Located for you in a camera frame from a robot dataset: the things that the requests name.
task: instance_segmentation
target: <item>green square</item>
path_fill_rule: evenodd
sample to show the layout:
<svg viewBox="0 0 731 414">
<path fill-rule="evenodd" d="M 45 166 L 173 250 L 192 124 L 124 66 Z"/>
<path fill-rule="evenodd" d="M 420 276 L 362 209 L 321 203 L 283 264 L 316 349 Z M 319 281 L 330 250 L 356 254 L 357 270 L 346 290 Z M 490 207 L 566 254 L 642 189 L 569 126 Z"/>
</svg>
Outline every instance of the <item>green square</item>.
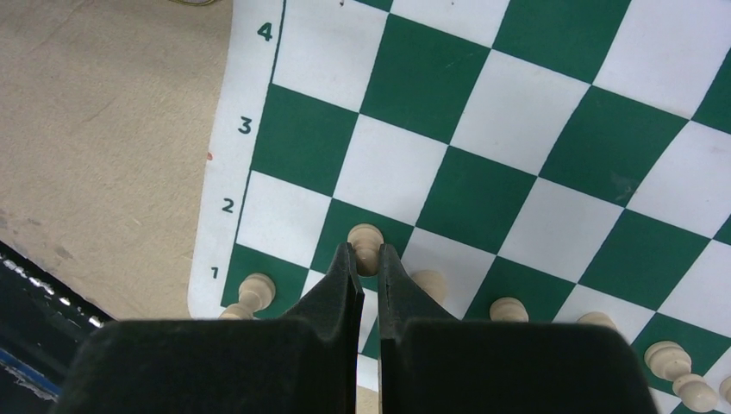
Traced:
<svg viewBox="0 0 731 414">
<path fill-rule="evenodd" d="M 645 351 L 655 342 L 673 341 L 693 359 L 693 373 L 705 375 L 724 352 L 731 339 L 709 330 L 656 313 L 632 343 L 640 365 L 652 388 L 675 395 L 670 381 L 656 377 L 644 362 Z"/>
<path fill-rule="evenodd" d="M 411 232 L 414 230 L 408 224 L 369 210 L 363 210 L 334 198 L 330 202 L 328 214 L 325 216 L 325 224 L 322 226 L 320 240 L 317 242 L 315 257 L 312 258 L 310 268 L 317 272 L 327 273 L 338 245 L 346 242 L 350 229 L 361 223 L 372 224 L 381 230 L 384 241 L 393 245 L 399 256 L 403 254 L 403 250 L 411 237 Z M 363 287 L 376 291 L 378 289 L 376 279 L 375 277 L 360 278 L 360 283 Z"/>
<path fill-rule="evenodd" d="M 532 322 L 551 322 L 574 284 L 502 257 L 495 258 L 465 319 L 490 319 L 490 305 L 499 298 L 520 298 Z"/>
<path fill-rule="evenodd" d="M 718 233 L 715 234 L 715 240 L 719 242 L 731 245 L 731 216 L 726 220 L 726 223 L 721 226 Z"/>
<path fill-rule="evenodd" d="M 709 239 L 624 210 L 578 282 L 657 310 Z"/>
<path fill-rule="evenodd" d="M 373 324 L 371 333 L 368 335 L 368 339 L 365 341 L 363 352 L 361 354 L 370 356 L 373 359 L 378 359 L 381 356 L 381 332 L 378 327 L 378 319 Z"/>
<path fill-rule="evenodd" d="M 731 53 L 726 55 L 693 121 L 731 134 Z"/>
<path fill-rule="evenodd" d="M 299 301 L 307 272 L 308 269 L 304 267 L 234 244 L 221 306 L 239 301 L 239 285 L 249 274 L 263 273 L 272 279 L 277 293 L 268 308 L 254 315 L 259 318 L 278 317 Z"/>
<path fill-rule="evenodd" d="M 383 11 L 390 11 L 390 6 L 393 4 L 393 0 L 355 0 L 358 3 L 368 4 L 369 6 L 381 9 Z"/>
<path fill-rule="evenodd" d="M 687 121 L 592 86 L 540 176 L 620 206 Z"/>
<path fill-rule="evenodd" d="M 360 112 L 449 143 L 488 52 L 389 15 Z"/>
<path fill-rule="evenodd" d="M 358 114 L 269 85 L 252 170 L 332 196 Z"/>
<path fill-rule="evenodd" d="M 535 176 L 449 147 L 416 227 L 496 254 Z"/>
<path fill-rule="evenodd" d="M 628 6 L 629 0 L 512 0 L 493 48 L 591 83 Z"/>
</svg>

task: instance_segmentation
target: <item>white chess piece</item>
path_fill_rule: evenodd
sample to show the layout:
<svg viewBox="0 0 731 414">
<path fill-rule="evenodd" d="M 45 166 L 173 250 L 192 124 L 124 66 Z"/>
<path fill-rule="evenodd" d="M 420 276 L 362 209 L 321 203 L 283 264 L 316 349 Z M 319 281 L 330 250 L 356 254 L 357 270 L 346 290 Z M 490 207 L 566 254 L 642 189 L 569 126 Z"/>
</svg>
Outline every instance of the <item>white chess piece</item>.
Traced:
<svg viewBox="0 0 731 414">
<path fill-rule="evenodd" d="M 731 404 L 731 377 L 726 378 L 718 388 L 721 396 Z"/>
<path fill-rule="evenodd" d="M 690 355 L 675 342 L 654 343 L 645 352 L 645 363 L 656 376 L 672 381 L 672 391 L 695 412 L 708 412 L 718 404 L 718 394 L 701 377 L 690 373 Z"/>
<path fill-rule="evenodd" d="M 588 323 L 591 325 L 599 325 L 609 329 L 617 330 L 614 321 L 606 313 L 602 312 L 589 312 L 586 315 L 580 317 L 578 323 Z"/>
<path fill-rule="evenodd" d="M 447 281 L 435 270 L 420 270 L 411 275 L 414 282 L 437 304 L 442 305 L 447 297 Z"/>
<path fill-rule="evenodd" d="M 266 309 L 274 300 L 274 282 L 262 273 L 252 273 L 239 285 L 239 302 L 231 304 L 221 319 L 253 319 L 253 313 Z"/>
<path fill-rule="evenodd" d="M 498 322 L 527 322 L 528 312 L 516 298 L 499 298 L 490 306 L 490 320 Z"/>
<path fill-rule="evenodd" d="M 384 235 L 371 224 L 358 224 L 347 234 L 353 245 L 358 274 L 372 276 L 378 273 L 378 250 L 384 244 Z"/>
</svg>

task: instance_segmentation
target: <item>number 2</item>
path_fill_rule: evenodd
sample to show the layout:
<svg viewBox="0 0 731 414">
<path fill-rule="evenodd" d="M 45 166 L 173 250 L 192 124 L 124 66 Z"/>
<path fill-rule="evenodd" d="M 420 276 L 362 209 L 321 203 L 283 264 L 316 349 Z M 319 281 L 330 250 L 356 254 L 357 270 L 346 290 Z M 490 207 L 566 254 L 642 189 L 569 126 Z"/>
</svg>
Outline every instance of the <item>number 2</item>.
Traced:
<svg viewBox="0 0 731 414">
<path fill-rule="evenodd" d="M 251 132 L 251 122 L 252 120 L 250 118 L 247 118 L 245 116 L 241 117 L 241 120 L 244 122 L 241 124 L 241 128 L 239 128 L 239 132 L 242 134 L 248 134 Z"/>
<path fill-rule="evenodd" d="M 227 213 L 233 213 L 234 211 L 231 210 L 231 207 L 234 207 L 234 200 L 232 200 L 231 198 L 224 198 L 223 201 L 228 204 L 224 205 L 221 210 L 226 211 Z"/>
</svg>

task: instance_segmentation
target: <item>printed number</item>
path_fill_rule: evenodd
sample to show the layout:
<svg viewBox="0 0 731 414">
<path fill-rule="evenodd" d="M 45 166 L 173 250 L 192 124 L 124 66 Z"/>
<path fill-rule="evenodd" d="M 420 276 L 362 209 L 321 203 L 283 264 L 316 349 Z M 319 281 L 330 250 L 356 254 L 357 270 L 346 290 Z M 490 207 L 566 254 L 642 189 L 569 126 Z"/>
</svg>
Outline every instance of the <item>printed number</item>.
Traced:
<svg viewBox="0 0 731 414">
<path fill-rule="evenodd" d="M 241 124 L 241 128 L 239 128 L 239 132 L 241 132 L 242 134 L 248 134 L 248 133 L 250 133 L 251 132 L 251 121 L 252 120 L 249 119 L 249 118 L 247 118 L 247 117 L 245 117 L 245 116 L 242 116 L 241 117 L 241 120 L 244 123 Z"/>
<path fill-rule="evenodd" d="M 226 211 L 227 213 L 233 213 L 234 211 L 231 210 L 231 207 L 234 207 L 234 200 L 231 198 L 224 198 L 223 201 L 228 204 L 226 204 L 221 210 Z"/>
<path fill-rule="evenodd" d="M 260 27 L 259 30 L 256 31 L 256 34 L 266 39 L 266 41 L 269 41 L 272 38 L 272 24 L 264 23 L 264 26 Z"/>
</svg>

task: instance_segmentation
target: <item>number 3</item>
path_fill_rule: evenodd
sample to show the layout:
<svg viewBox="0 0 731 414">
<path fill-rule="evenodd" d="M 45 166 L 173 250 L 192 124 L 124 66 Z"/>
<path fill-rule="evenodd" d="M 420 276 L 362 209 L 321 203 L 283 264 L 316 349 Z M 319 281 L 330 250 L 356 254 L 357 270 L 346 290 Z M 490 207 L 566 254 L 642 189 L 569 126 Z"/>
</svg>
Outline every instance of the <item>number 3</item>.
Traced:
<svg viewBox="0 0 731 414">
<path fill-rule="evenodd" d="M 241 132 L 242 134 L 248 134 L 248 133 L 250 133 L 251 132 L 251 122 L 252 122 L 252 120 L 249 119 L 249 118 L 247 118 L 247 117 L 245 117 L 245 116 L 242 116 L 241 117 L 241 120 L 244 123 L 241 124 L 241 128 L 239 128 L 239 132 Z"/>
</svg>

